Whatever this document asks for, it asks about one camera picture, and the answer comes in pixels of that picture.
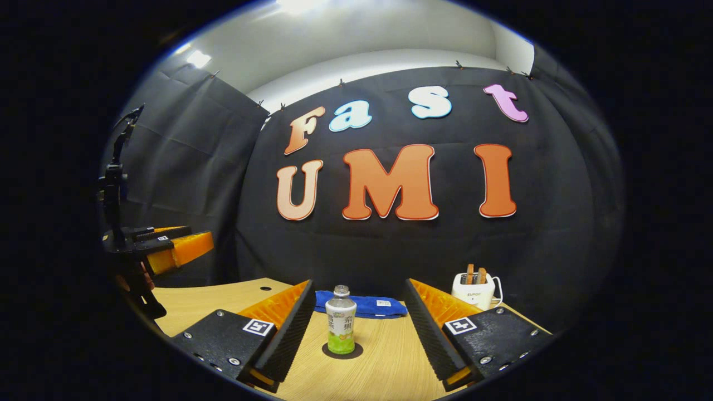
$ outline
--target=letter m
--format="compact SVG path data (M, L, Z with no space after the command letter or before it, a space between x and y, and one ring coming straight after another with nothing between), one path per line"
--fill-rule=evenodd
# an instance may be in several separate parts
M391 172L387 173L370 149L359 149L344 155L349 165L349 205L342 211L348 220L366 220L371 208L366 206L369 194L379 217L389 215L396 195L401 191L401 205L396 216L402 220L433 220L438 207L431 199L430 161L435 150L428 145L408 145L401 149Z

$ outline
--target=folded blue cloth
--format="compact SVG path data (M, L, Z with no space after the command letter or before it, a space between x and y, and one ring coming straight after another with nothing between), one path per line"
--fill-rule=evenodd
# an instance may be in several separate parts
M332 291L317 291L317 306L314 310L325 312L324 304L334 297ZM356 316L368 319L394 319L406 316L406 307L393 298L385 297L352 297L356 303Z

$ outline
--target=green drink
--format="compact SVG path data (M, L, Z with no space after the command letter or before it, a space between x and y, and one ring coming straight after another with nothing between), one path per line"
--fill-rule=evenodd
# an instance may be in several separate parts
M357 304L349 299L349 287L338 285L334 288L334 298L324 306L327 311L327 348L339 355L354 351L354 316Z

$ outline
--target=black curtain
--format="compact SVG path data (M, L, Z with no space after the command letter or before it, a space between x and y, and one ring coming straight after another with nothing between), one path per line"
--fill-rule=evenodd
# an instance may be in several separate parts
M550 73L538 49L533 79L485 68L418 68L335 86L274 113L255 144L237 216L241 278L270 277L290 284L312 278L319 290L349 285L355 295L399 297L414 278L450 292L455 274L468 263L485 267L503 282L505 301L544 325L560 330L593 294L616 248L623 212L621 167L606 125L586 92L563 73ZM515 123L483 88L502 85L529 115ZM443 86L452 111L421 120L411 113L409 91ZM371 122L331 132L341 105L369 102ZM290 123L315 108L309 143L288 156ZM345 220L349 167L345 153L368 148L387 171L406 145L433 146L431 192L440 215L403 221ZM484 218L481 160L473 148L509 147L508 164L517 212ZM292 202L304 192L302 164L324 161L312 214L285 220L277 211L280 168L296 166ZM401 202L396 197L395 206ZM366 204L372 208L367 197Z
M240 280L234 240L238 195L268 112L220 75L211 78L181 56L148 73L121 115L142 103L144 111L121 154L128 174L122 226L190 225L194 233L212 232L214 250L157 276L156 285L195 287ZM101 173L121 131L117 128L107 143Z

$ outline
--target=table surface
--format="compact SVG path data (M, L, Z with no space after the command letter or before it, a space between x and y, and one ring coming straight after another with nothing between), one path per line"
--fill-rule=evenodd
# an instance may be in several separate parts
M154 295L168 311L156 323L172 337L216 309L238 313L289 287L260 278L212 287L156 288ZM505 303L501 306L513 310ZM354 339L364 348L359 357L338 360L326 356L322 346L327 342L327 315L313 312L287 378L274 395L288 401L434 400L465 388L450 392L443 389L410 315L355 318Z

